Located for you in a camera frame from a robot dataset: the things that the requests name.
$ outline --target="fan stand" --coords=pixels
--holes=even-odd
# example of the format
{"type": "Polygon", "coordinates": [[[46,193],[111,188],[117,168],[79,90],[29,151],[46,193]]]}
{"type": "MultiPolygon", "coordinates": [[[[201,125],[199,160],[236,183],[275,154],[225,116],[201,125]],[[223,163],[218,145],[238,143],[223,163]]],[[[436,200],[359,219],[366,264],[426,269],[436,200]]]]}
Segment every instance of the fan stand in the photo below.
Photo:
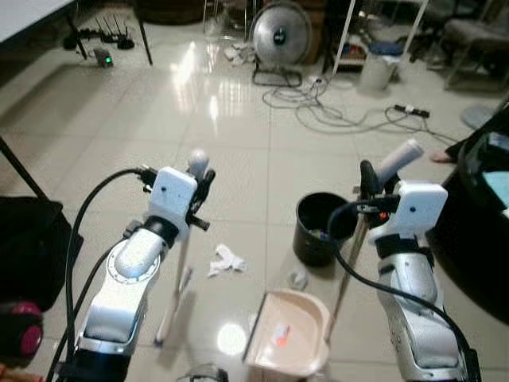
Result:
{"type": "Polygon", "coordinates": [[[253,84],[258,86],[298,88],[302,85],[302,74],[297,71],[288,70],[282,67],[263,68],[258,58],[256,58],[252,80],[253,84]],[[260,80],[260,77],[265,77],[266,80],[260,80]]]}

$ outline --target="crumpled tissue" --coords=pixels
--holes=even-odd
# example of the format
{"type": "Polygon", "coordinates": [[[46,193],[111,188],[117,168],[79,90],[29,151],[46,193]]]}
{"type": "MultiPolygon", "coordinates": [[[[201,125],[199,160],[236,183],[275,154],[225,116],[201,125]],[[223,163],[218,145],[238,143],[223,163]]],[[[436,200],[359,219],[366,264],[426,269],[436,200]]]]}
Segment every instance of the crumpled tissue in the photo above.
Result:
{"type": "Polygon", "coordinates": [[[210,262],[210,269],[207,277],[214,277],[221,271],[227,271],[228,269],[233,269],[238,272],[247,271],[246,260],[235,255],[226,245],[219,244],[216,247],[216,255],[218,255],[222,260],[210,262]]]}

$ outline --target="black cable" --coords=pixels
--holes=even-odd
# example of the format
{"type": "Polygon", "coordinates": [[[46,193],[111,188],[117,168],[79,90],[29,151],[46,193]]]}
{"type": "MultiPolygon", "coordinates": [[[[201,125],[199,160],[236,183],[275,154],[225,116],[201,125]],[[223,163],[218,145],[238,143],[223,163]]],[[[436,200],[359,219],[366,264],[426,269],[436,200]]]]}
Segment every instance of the black cable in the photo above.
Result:
{"type": "MultiPolygon", "coordinates": [[[[327,223],[327,233],[329,238],[333,243],[335,243],[335,240],[331,237],[331,231],[332,231],[332,225],[334,224],[334,220],[337,219],[339,215],[341,215],[343,212],[347,211],[348,209],[351,209],[353,207],[356,207],[357,205],[365,204],[367,201],[354,201],[352,203],[348,203],[346,205],[342,205],[341,207],[335,209],[331,216],[329,217],[328,223],[327,223]]],[[[334,255],[337,258],[338,262],[341,264],[341,266],[345,269],[345,271],[352,276],[354,279],[357,279],[361,283],[368,285],[369,287],[375,288],[376,290],[380,290],[382,292],[390,293],[397,295],[399,297],[403,297],[406,299],[409,299],[413,302],[416,302],[425,308],[433,311],[436,315],[438,315],[440,318],[442,318],[447,325],[449,325],[450,329],[454,333],[454,336],[456,337],[458,341],[458,347],[463,352],[466,352],[468,349],[470,349],[470,345],[468,344],[467,338],[461,331],[460,327],[451,319],[450,316],[448,316],[443,310],[440,310],[435,305],[433,305],[430,302],[427,302],[426,300],[419,298],[413,294],[409,294],[406,292],[403,292],[398,289],[394,289],[390,286],[383,285],[380,283],[376,283],[370,279],[366,279],[363,276],[359,275],[355,270],[353,270],[348,263],[343,259],[341,256],[339,250],[334,251],[334,255]]]]}
{"type": "Polygon", "coordinates": [[[121,177],[123,175],[127,175],[129,173],[135,173],[138,175],[142,174],[140,169],[125,169],[120,170],[116,173],[113,173],[103,181],[101,181],[92,191],[88,194],[87,198],[83,202],[76,216],[76,220],[74,225],[72,226],[71,236],[69,238],[69,244],[67,248],[67,253],[65,256],[65,307],[66,307],[66,315],[67,315],[67,332],[68,332],[68,340],[67,340],[67,356],[66,361],[70,361],[74,354],[74,344],[75,344],[75,333],[74,333],[74,309],[73,309],[73,301],[72,301],[72,269],[74,266],[74,262],[78,256],[77,250],[75,249],[76,240],[78,238],[78,232],[80,230],[81,220],[84,217],[85,212],[88,209],[88,206],[93,201],[94,197],[111,181],[114,179],[121,177]]]}
{"type": "Polygon", "coordinates": [[[401,121],[414,115],[407,114],[404,111],[398,111],[394,107],[387,107],[386,109],[383,110],[383,113],[387,120],[386,122],[377,123],[372,126],[365,124],[368,115],[372,111],[375,111],[376,109],[368,110],[357,121],[351,121],[344,116],[342,111],[334,107],[327,106],[320,101],[319,97],[326,93],[329,86],[331,88],[336,88],[331,85],[331,82],[329,80],[324,78],[324,81],[325,81],[324,87],[317,86],[318,83],[315,82],[311,84],[310,88],[305,91],[303,91],[300,88],[284,88],[284,87],[273,88],[262,94],[262,102],[264,102],[265,105],[273,109],[278,110],[293,109],[296,119],[302,126],[306,127],[311,131],[315,131],[322,134],[330,135],[362,134],[367,131],[374,130],[380,130],[388,134],[408,134],[408,133],[414,134],[418,132],[423,132],[429,134],[432,138],[435,138],[437,141],[442,142],[446,145],[458,142],[456,139],[452,137],[430,130],[426,120],[422,117],[420,117],[420,120],[422,121],[422,126],[420,127],[412,127],[406,124],[401,124],[400,123],[401,121]],[[269,100],[269,97],[286,104],[283,105],[277,104],[269,100]],[[311,116],[318,122],[318,124],[326,127],[334,127],[335,130],[324,130],[320,129],[319,127],[309,125],[302,118],[302,111],[309,112],[311,116]],[[392,119],[389,116],[390,111],[397,111],[399,113],[403,113],[403,116],[400,118],[392,119]],[[390,131],[387,129],[383,129],[384,127],[389,126],[401,128],[402,131],[390,131]]]}
{"type": "MultiPolygon", "coordinates": [[[[78,297],[78,300],[76,301],[76,306],[74,307],[73,316],[74,320],[76,320],[76,317],[78,316],[78,313],[80,312],[81,306],[83,305],[83,301],[87,295],[88,289],[90,288],[90,285],[92,284],[92,281],[94,280],[95,274],[99,270],[101,264],[104,262],[104,260],[108,257],[111,250],[114,248],[113,245],[110,247],[107,251],[105,251],[101,257],[95,262],[94,267],[92,268],[90,274],[87,277],[87,281],[85,282],[83,288],[81,289],[80,296],[78,297]]],[[[48,375],[46,376],[47,382],[52,382],[53,375],[55,373],[55,367],[58,363],[58,360],[60,359],[60,355],[62,354],[62,351],[64,350],[65,342],[67,341],[67,332],[68,329],[66,328],[64,330],[64,334],[62,334],[62,338],[60,339],[60,342],[58,344],[58,347],[56,348],[55,356],[52,359],[51,366],[49,367],[48,375]]]]}

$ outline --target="dustpan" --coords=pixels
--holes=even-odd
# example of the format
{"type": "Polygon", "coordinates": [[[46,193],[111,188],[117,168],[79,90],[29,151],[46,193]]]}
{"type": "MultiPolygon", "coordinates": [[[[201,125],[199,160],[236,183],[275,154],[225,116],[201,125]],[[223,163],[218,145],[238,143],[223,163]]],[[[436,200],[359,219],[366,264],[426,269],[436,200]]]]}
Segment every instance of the dustpan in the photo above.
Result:
{"type": "Polygon", "coordinates": [[[243,361],[292,376],[311,376],[328,359],[330,313],[318,298],[294,290],[265,294],[243,361]]]}

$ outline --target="plastic bucket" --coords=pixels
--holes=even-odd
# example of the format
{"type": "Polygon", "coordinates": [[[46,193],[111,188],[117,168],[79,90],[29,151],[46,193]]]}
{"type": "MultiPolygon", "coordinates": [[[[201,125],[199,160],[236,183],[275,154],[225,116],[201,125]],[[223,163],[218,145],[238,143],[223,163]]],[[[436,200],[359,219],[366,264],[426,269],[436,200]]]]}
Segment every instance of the plastic bucket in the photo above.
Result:
{"type": "Polygon", "coordinates": [[[369,54],[360,74],[360,87],[382,91],[389,84],[390,78],[399,66],[403,46],[394,42],[372,42],[369,54]]]}
{"type": "Polygon", "coordinates": [[[334,251],[341,248],[356,229],[357,217],[348,211],[340,219],[341,231],[336,244],[328,240],[326,234],[328,218],[332,211],[348,203],[332,193],[312,193],[303,197],[297,204],[297,224],[293,235],[295,255],[310,267],[325,267],[332,262],[334,251]]]}
{"type": "Polygon", "coordinates": [[[384,90],[398,64],[399,59],[396,57],[377,56],[369,53],[360,74],[360,87],[370,90],[384,90]]]}

